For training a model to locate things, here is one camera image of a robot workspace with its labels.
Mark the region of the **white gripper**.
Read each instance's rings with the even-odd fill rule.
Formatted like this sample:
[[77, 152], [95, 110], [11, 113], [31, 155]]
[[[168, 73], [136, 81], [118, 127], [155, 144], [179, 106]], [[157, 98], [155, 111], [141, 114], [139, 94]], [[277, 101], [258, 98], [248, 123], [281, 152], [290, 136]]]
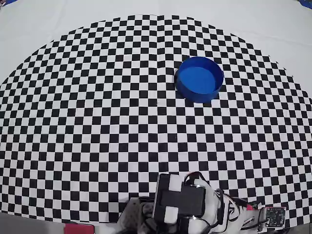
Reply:
[[265, 207], [259, 210], [248, 210], [243, 207], [237, 221], [241, 229], [263, 229], [266, 224]]

